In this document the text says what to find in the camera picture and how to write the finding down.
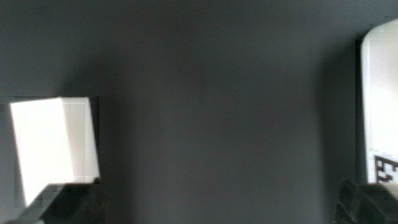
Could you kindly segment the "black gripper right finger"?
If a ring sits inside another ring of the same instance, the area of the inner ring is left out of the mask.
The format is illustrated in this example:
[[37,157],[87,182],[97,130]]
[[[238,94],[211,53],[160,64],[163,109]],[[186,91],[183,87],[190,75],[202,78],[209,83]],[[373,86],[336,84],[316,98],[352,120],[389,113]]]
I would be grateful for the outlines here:
[[343,182],[334,224],[398,224],[398,183]]

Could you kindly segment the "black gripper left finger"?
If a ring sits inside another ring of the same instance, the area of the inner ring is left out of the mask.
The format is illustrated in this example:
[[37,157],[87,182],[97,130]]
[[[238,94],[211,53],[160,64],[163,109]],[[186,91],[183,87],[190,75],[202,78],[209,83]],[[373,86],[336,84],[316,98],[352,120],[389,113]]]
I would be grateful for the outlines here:
[[50,184],[10,224],[108,224],[99,179]]

